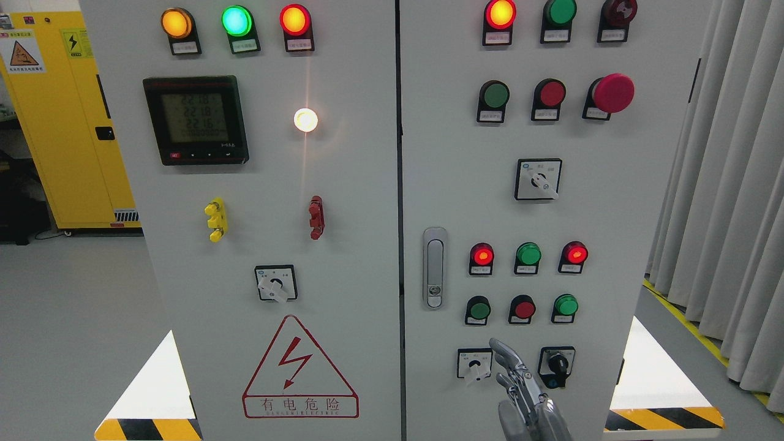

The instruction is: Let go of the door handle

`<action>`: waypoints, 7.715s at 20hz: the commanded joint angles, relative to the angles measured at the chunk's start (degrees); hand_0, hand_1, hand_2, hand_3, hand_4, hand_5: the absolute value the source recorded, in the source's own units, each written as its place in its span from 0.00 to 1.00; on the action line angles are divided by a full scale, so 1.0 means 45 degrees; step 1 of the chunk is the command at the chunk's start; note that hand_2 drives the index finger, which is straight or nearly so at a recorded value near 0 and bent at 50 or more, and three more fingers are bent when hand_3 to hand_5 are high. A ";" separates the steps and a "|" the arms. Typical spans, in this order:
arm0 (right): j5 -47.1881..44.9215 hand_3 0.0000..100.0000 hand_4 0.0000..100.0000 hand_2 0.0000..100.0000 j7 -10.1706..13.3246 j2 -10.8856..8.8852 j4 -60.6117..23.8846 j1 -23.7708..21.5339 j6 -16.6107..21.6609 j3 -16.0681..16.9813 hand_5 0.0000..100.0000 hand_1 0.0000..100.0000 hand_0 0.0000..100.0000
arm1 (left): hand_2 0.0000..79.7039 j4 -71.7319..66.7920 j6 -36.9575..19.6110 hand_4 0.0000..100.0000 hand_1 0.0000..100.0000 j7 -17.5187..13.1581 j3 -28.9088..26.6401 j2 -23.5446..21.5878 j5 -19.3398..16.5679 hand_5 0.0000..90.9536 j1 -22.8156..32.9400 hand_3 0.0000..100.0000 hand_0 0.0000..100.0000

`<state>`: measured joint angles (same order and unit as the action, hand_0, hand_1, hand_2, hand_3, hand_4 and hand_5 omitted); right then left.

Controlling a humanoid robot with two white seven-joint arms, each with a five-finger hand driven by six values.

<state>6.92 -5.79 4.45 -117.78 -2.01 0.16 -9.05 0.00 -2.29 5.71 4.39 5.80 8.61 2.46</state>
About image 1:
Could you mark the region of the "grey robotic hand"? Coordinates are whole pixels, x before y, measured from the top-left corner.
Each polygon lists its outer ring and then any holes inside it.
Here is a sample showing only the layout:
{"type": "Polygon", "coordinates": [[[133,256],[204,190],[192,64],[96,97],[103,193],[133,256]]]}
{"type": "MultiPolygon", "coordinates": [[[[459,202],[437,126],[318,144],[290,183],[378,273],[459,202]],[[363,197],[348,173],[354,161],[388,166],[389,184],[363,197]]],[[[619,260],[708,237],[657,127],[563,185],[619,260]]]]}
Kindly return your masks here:
{"type": "Polygon", "coordinates": [[[572,440],[554,400],[544,393],[515,349],[496,338],[488,341],[496,363],[506,374],[496,374],[508,399],[498,405],[499,423],[506,440],[572,440]]]}

